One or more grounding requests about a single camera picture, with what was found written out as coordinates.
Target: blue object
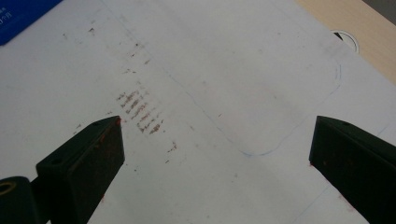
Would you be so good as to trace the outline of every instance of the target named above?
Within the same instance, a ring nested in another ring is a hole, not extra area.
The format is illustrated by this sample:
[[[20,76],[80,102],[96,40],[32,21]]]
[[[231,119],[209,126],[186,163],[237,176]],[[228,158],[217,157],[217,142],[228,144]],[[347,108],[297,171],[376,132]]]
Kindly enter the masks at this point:
[[[0,45],[5,45],[61,1],[0,0]]]

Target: stain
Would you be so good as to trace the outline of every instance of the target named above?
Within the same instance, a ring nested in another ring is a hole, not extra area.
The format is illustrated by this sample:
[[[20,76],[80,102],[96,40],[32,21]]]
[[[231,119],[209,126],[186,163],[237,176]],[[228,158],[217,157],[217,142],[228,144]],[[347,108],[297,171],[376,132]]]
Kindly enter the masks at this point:
[[[177,149],[177,144],[176,144],[176,142],[173,141],[172,144],[173,144],[173,147],[172,147],[171,149],[169,149],[168,152],[175,151],[175,150]]]
[[[149,134],[158,132],[158,130],[160,130],[160,127],[161,127],[160,124],[155,125],[155,127],[152,128],[152,130],[149,132]]]

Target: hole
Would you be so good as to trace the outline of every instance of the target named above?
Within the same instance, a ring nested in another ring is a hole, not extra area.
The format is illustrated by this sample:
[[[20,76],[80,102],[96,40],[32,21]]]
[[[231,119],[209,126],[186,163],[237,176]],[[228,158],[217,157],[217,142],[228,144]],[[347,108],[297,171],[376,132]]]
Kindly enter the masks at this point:
[[[342,30],[333,30],[332,33],[344,41],[344,43],[346,43],[350,48],[355,50],[355,52],[359,53],[358,40],[356,40],[352,34]]]
[[[338,36],[338,38],[340,38],[341,40],[343,40],[343,37],[340,36],[340,34],[338,34],[337,32],[334,33],[336,36]]]
[[[0,196],[11,192],[17,184],[15,182],[4,182],[0,184]]]
[[[53,161],[51,162],[51,164],[52,164],[52,165],[58,165],[58,164],[60,164],[61,162],[62,162],[61,159],[55,159],[55,160],[53,160]]]

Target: paper sheet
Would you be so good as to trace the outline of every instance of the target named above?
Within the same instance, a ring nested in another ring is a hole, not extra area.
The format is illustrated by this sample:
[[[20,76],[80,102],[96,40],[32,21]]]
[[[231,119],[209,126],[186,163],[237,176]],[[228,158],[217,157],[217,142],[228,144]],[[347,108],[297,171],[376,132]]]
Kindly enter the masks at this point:
[[[90,223],[367,223],[309,166],[316,115],[396,144],[395,87],[286,0],[63,1],[0,69],[0,178],[122,117]]]

